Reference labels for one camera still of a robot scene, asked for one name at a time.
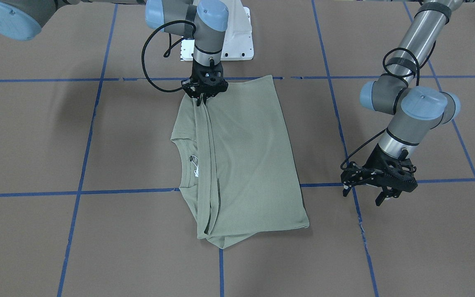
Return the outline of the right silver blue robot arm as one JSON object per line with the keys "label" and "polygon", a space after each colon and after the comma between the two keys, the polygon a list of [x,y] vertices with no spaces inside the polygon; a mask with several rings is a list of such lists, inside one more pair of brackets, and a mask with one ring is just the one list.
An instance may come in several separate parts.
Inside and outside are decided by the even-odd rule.
{"label": "right silver blue robot arm", "polygon": [[[64,21],[69,21],[71,28],[89,25],[120,6],[137,10],[143,24],[152,30],[143,44],[140,62],[145,79],[154,88],[166,93],[183,91],[197,106],[227,91],[221,58],[229,8],[220,0],[0,0],[0,34],[28,41],[45,27],[52,32],[54,25]],[[168,34],[164,58],[179,43],[194,42],[191,74],[175,89],[158,86],[146,68],[147,48],[158,33]]]}

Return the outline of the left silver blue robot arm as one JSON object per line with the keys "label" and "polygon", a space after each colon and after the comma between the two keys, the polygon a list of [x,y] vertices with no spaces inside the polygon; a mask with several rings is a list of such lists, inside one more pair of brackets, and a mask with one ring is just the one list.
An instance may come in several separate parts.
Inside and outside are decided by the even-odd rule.
{"label": "left silver blue robot arm", "polygon": [[350,157],[341,164],[341,183],[346,197],[355,186],[381,188],[376,205],[417,187],[416,166],[411,157],[426,134],[447,124],[460,113],[461,103],[450,92],[420,86],[421,69],[428,62],[437,38],[450,22],[461,0],[425,0],[401,43],[386,53],[384,71],[360,91],[360,104],[392,115],[388,126],[376,134],[379,140],[364,165]]}

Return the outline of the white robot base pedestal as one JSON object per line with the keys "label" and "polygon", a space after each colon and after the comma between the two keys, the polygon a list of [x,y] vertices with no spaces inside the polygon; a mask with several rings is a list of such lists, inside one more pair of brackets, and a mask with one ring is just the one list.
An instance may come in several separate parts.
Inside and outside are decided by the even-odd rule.
{"label": "white robot base pedestal", "polygon": [[227,29],[221,51],[222,61],[244,61],[254,57],[249,8],[240,0],[221,0],[228,10]]}

